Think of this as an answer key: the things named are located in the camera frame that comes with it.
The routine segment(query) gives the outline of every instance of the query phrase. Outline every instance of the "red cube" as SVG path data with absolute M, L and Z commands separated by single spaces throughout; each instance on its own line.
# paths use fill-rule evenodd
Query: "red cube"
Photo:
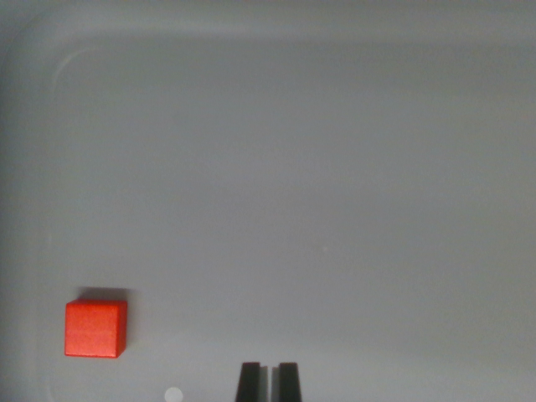
M 65 356 L 118 358 L 126 348 L 126 301 L 74 300 L 65 306 Z

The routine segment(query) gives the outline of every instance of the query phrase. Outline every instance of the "white surface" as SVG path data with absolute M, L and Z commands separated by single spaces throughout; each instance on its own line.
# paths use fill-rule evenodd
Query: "white surface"
M 259 360 L 307 402 L 535 400 L 535 44 L 498 10 L 45 17 L 3 76 L 0 399 L 231 401 Z M 83 286 L 130 289 L 117 360 L 63 356 Z
M 168 388 L 164 395 L 166 402 L 183 402 L 183 398 L 183 392 L 177 387 Z

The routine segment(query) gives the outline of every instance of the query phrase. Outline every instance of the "small white circle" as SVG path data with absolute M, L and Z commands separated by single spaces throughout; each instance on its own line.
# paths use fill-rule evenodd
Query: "small white circle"
M 168 388 L 166 394 L 164 394 L 166 402 L 183 402 L 183 398 L 183 391 L 177 387 Z

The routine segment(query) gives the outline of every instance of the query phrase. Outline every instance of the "white dot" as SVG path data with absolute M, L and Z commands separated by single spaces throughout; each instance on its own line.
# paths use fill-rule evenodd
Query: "white dot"
M 183 391 L 177 387 L 168 388 L 164 395 L 166 402 L 183 402 L 183 398 Z

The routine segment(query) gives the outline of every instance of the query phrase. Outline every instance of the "red block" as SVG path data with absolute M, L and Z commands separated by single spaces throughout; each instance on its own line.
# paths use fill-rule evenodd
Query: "red block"
M 74 300 L 65 306 L 65 356 L 118 358 L 126 348 L 126 301 Z

